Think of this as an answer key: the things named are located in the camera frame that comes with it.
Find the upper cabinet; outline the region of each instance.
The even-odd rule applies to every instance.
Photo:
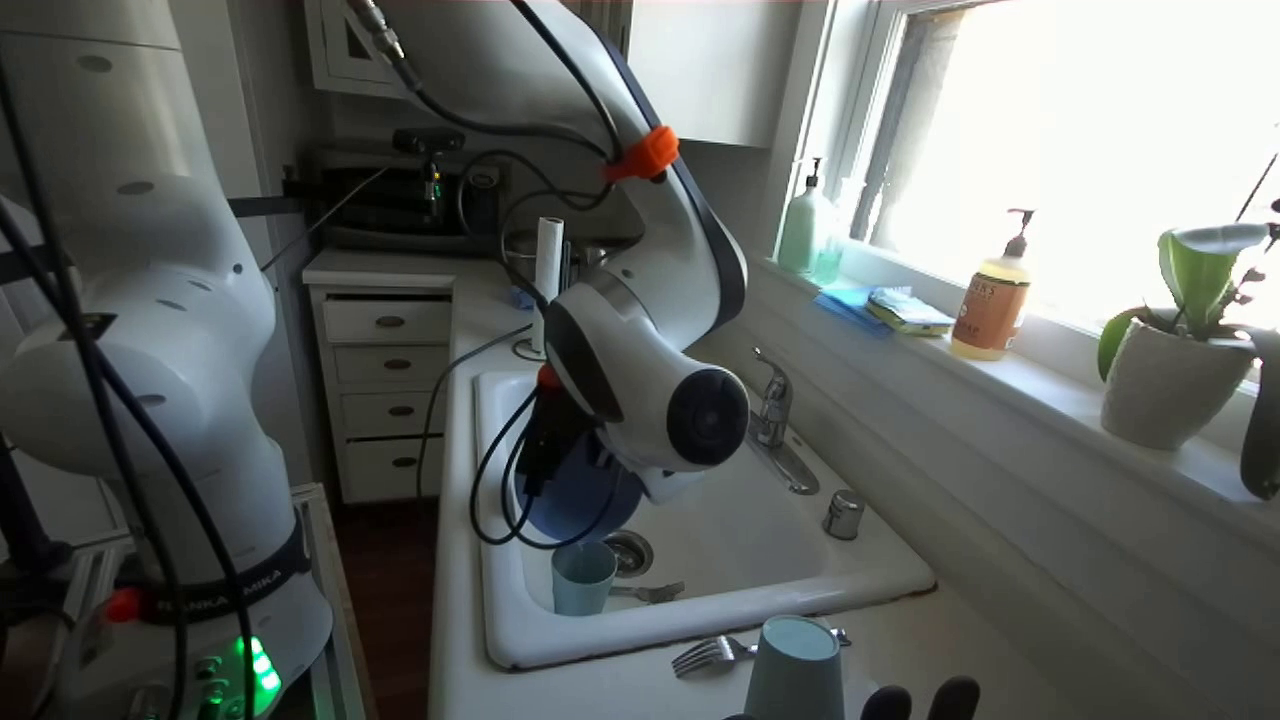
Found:
[[[770,149],[797,35],[797,0],[564,0],[636,70],[686,140]],[[348,27],[343,0],[308,0],[324,92],[404,97]]]

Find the white flower pot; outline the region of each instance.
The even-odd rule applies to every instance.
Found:
[[[1106,430],[1172,454],[1227,405],[1250,364],[1243,336],[1206,343],[1134,319],[1108,376]]]

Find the sink drain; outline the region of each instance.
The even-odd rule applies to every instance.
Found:
[[[615,576],[640,576],[652,570],[652,546],[640,533],[620,527],[604,535],[604,546],[615,558]]]

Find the cabinet drawer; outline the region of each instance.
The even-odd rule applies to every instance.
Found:
[[[448,350],[338,350],[342,384],[418,384],[431,387],[448,364]]]
[[[419,436],[427,420],[427,396],[419,393],[343,393],[343,436]],[[446,433],[446,393],[438,401],[431,433]]]
[[[381,506],[418,498],[418,440],[343,445],[343,501]],[[446,440],[431,436],[419,498],[440,498]]]
[[[329,343],[448,343],[448,302],[324,302]]]

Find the wooden floor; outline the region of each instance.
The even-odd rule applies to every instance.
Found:
[[[438,501],[342,507],[338,535],[381,720],[424,720]]]

